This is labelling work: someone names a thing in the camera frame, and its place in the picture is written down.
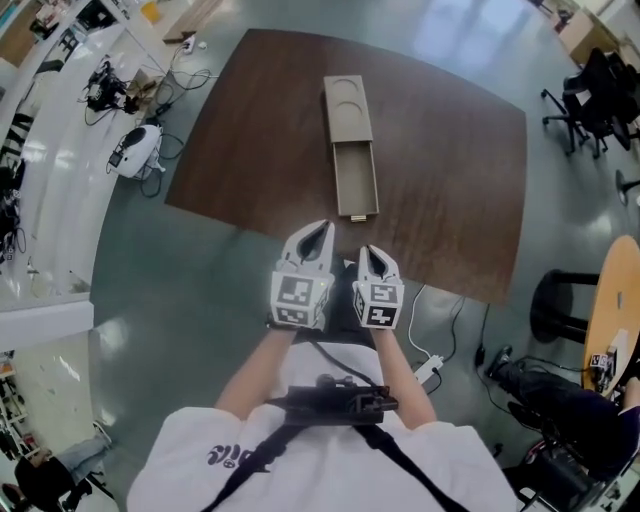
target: black strap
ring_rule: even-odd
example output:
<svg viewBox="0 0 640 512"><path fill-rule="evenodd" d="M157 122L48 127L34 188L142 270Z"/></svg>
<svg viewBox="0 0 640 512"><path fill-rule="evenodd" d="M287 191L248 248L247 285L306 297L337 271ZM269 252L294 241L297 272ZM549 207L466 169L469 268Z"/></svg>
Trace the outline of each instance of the black strap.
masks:
<svg viewBox="0 0 640 512"><path fill-rule="evenodd" d="M306 426L282 425L278 430L262 441L255 451L242 462L231 474L227 483L218 493L215 501L202 509L202 512L211 512L224 500L231 496L245 483L251 475L262 470L267 464L271 464L276 457L280 457L287 448L287 443L302 432ZM418 482L433 494L433 497L445 510L445 512L469 512L458 502L452 500L434 484L415 463L405 455L396 444L393 437L378 425L354 425L356 431L364 438L373 450L380 450L389 459L413 476Z"/></svg>
<svg viewBox="0 0 640 512"><path fill-rule="evenodd" d="M415 462L406 456L388 432L382 430L378 425L354 425L353 428L364 438L370 448L380 450L424 485L446 512L468 512L466 508L438 489L436 484L416 466Z"/></svg>
<svg viewBox="0 0 640 512"><path fill-rule="evenodd" d="M215 501L202 509L202 512L211 512L217 508L218 505L236 492L243 483L249 480L251 475L264 469L267 464L271 464L276 457L280 457L287 449L289 441L306 428L306 426L299 425L282 425L262 441L256 446L255 451L231 474Z"/></svg>

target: person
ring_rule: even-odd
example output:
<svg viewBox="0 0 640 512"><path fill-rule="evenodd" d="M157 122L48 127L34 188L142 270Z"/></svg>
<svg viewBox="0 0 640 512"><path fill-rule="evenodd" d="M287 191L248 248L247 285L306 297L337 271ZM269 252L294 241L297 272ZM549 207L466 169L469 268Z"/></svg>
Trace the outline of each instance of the person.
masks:
<svg viewBox="0 0 640 512"><path fill-rule="evenodd" d="M13 484L2 484L2 494L11 503L10 512L24 512L29 510L31 504L24 498L24 494L20 490L20 487Z"/></svg>
<svg viewBox="0 0 640 512"><path fill-rule="evenodd" d="M399 406L384 413L382 429L445 495L473 512L516 510L515 495L477 432L438 421L393 331L360 327L351 305L354 271L355 265L347 267L334 285L324 333L271 325L214 407L186 407L166 418L129 491L129 512L210 510L234 471L283 424L284 411L265 401L282 397L288 386L313 386L322 374L349 375L318 346L389 387ZM353 427L316 426L291 440L219 510L377 511L399 505L443 510Z"/></svg>
<svg viewBox="0 0 640 512"><path fill-rule="evenodd" d="M513 348L501 349L487 376L547 425L572 449L598 480L617 476L640 444L640 381L627 381L622 407L595 391L582 389L559 375L526 370L511 359Z"/></svg>
<svg viewBox="0 0 640 512"><path fill-rule="evenodd" d="M42 449L31 459L21 457L15 477L24 496L25 505L49 512L59 511L58 500L70 492L65 508L74 510L83 494L90 493L85 478L104 459L111 447L111 438L102 426L94 422L96 435L53 456Z"/></svg>

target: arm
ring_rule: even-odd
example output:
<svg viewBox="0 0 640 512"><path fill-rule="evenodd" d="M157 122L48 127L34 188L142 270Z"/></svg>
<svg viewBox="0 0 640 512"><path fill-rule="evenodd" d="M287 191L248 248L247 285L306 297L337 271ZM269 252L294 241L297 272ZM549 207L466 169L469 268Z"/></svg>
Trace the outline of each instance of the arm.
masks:
<svg viewBox="0 0 640 512"><path fill-rule="evenodd" d="M372 329L371 335L378 351L384 383L389 386L391 396L400 404L398 416L405 427L413 430L436 421L436 412L431 400L413 375L393 332Z"/></svg>
<svg viewBox="0 0 640 512"><path fill-rule="evenodd" d="M640 380L637 377L631 377L622 398L622 410L626 411L637 406L640 406Z"/></svg>
<svg viewBox="0 0 640 512"><path fill-rule="evenodd" d="M216 409L246 420L269 398L295 335L295 331L270 330L222 390Z"/></svg>

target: concrete floor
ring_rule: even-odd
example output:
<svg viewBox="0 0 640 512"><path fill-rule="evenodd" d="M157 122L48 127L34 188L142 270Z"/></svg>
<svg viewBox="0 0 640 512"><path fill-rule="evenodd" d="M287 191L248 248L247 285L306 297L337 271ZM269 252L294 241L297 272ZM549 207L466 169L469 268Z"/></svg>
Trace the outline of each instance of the concrete floor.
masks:
<svg viewBox="0 0 640 512"><path fill-rule="evenodd" d="M343 37L410 55L526 112L527 192L520 247L508 303L492 306L488 315L487 359L510 343L516 354L579 366L581 346L571 341L543 346L531 338L531 297L546 271L597 272L617 236L637 233L638 207L620 204L614 171L637 179L640 167L635 154L613 140L598 161L588 146L567 158L565 127L552 123L542 128L541 117L555 112L540 91L559 92L562 79L577 69L547 19L524 0L225 0L197 35L208 49L196 49L188 64L193 71L207 67L218 74L251 27ZM168 133L188 137L211 86L189 92L164 116ZM175 161L167 163L163 193L153 200L141 197L135 183L118 182L93 279L98 328L90 343L92 399L96 415L112 424L118 441L107 472L120 499L167 414L186 405L212 405L260 339L269 272L282 247L277 240L166 206ZM412 362L422 360L407 342L411 299L418 288L409 283L397 330ZM578 293L575 308L584 317L588 293ZM456 300L427 288L416 308L414 340L431 352L450 353L450 310ZM493 407L474 373L485 307L466 300L456 323L457 353L444 366L444 384L431 397L441 419L475 426L490 447L502 443L499 461L508 466L519 462L536 434ZM492 394L505 403L499 389L492 386Z"/></svg>

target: cardboard box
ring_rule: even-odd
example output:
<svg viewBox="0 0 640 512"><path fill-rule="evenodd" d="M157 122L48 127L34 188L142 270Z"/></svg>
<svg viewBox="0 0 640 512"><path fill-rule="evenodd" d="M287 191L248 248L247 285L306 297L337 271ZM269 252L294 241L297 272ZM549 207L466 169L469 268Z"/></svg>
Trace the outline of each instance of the cardboard box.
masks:
<svg viewBox="0 0 640 512"><path fill-rule="evenodd" d="M338 214L353 221L378 213L369 107L360 76L324 78Z"/></svg>
<svg viewBox="0 0 640 512"><path fill-rule="evenodd" d="M560 41L576 64L586 64L594 48L603 52L618 49L618 39L588 9L576 12L569 24L560 32Z"/></svg>

